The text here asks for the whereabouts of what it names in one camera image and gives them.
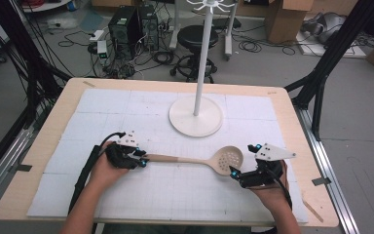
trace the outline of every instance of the white paper sheet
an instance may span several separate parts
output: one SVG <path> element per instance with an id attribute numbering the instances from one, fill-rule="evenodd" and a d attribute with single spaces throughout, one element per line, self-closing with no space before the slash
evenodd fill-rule
<path id="1" fill-rule="evenodd" d="M 66 216 L 74 184 L 95 144 L 115 132 L 134 131 L 147 153 L 207 159 L 234 145 L 243 153 L 242 172 L 253 171 L 248 144 L 269 142 L 285 147 L 268 97 L 204 94 L 219 104 L 223 125 L 214 135 L 192 138 L 175 130 L 168 111 L 178 98 L 192 94 L 89 89 L 44 171 L 29 216 Z M 307 222 L 291 166 L 288 167 L 293 211 Z M 272 221 L 257 197 L 206 165 L 149 162 L 105 192 L 95 217 L 192 221 Z"/>

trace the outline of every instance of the white mug tree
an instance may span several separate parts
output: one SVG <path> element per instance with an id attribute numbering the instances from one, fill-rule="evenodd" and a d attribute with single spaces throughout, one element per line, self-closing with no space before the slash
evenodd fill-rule
<path id="1" fill-rule="evenodd" d="M 206 7 L 196 98 L 184 97 L 177 100 L 169 110 L 169 119 L 172 125 L 186 136 L 208 137 L 217 132 L 223 123 L 223 112 L 217 103 L 207 97 L 202 97 L 213 8 L 216 7 L 222 12 L 228 12 L 221 7 L 229 8 L 233 7 L 234 4 L 221 4 L 220 2 L 223 2 L 223 0 L 203 0 L 202 2 L 191 2 L 187 0 L 187 2 L 193 5 L 202 4 L 202 6 L 196 10 L 201 10 Z"/>

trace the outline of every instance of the wooden spoon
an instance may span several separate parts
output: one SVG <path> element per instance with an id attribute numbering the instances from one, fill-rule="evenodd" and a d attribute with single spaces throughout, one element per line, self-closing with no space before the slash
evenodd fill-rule
<path id="1" fill-rule="evenodd" d="M 161 154 L 145 154 L 142 157 L 151 162 L 205 164 L 223 176 L 228 176 L 230 174 L 229 166 L 238 169 L 243 163 L 243 154 L 238 147 L 235 146 L 225 146 L 215 152 L 215 154 L 207 160 L 173 157 Z"/>

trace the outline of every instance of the chair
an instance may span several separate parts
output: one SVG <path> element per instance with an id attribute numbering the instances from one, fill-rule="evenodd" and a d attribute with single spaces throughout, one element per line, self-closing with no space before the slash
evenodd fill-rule
<path id="1" fill-rule="evenodd" d="M 169 71 L 171 76 L 175 76 L 176 72 L 178 71 L 180 74 L 187 77 L 186 82 L 197 80 L 200 68 L 203 30 L 204 27 L 202 25 L 191 25 L 180 29 L 177 34 L 178 43 L 184 48 L 188 49 L 193 55 L 182 57 L 174 68 Z M 214 47 L 217 42 L 217 32 L 212 29 L 210 32 L 208 47 Z M 207 59 L 205 78 L 208 77 L 211 84 L 214 84 L 211 74 L 215 73 L 216 71 L 217 67 L 214 65 L 214 62 Z"/>

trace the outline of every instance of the wooden table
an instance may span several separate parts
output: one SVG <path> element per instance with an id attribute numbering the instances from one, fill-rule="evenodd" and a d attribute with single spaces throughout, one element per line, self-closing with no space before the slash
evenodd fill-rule
<path id="1" fill-rule="evenodd" d="M 35 196 L 41 176 L 53 155 L 57 143 L 80 101 L 85 89 L 119 89 L 157 92 L 194 93 L 196 84 L 154 81 L 105 80 L 73 78 L 66 85 L 54 109 L 36 137 L 23 164 L 31 165 L 30 172 L 17 172 L 0 201 L 0 219 L 48 220 L 26 215 Z M 286 148 L 297 154 L 292 167 L 298 179 L 309 222 L 304 226 L 332 227 L 339 224 L 324 185 L 314 186 L 319 178 L 310 146 L 305 138 L 288 93 L 283 88 L 204 84 L 204 93 L 268 97 L 271 99 Z"/>

